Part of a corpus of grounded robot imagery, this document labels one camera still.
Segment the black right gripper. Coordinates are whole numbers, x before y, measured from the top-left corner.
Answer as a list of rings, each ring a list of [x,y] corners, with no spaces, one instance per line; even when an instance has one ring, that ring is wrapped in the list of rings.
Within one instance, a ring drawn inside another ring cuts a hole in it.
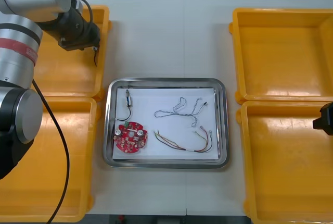
[[[321,116],[313,120],[313,129],[323,130],[327,135],[333,135],[333,102],[325,104],[320,109]]]

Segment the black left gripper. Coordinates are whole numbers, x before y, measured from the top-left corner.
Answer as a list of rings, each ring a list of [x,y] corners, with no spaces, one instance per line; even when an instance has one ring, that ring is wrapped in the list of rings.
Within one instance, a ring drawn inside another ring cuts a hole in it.
[[[67,51],[84,50],[92,47],[98,49],[100,46],[100,30],[94,23],[78,25],[76,30],[81,30],[77,35],[62,36],[58,45]]]

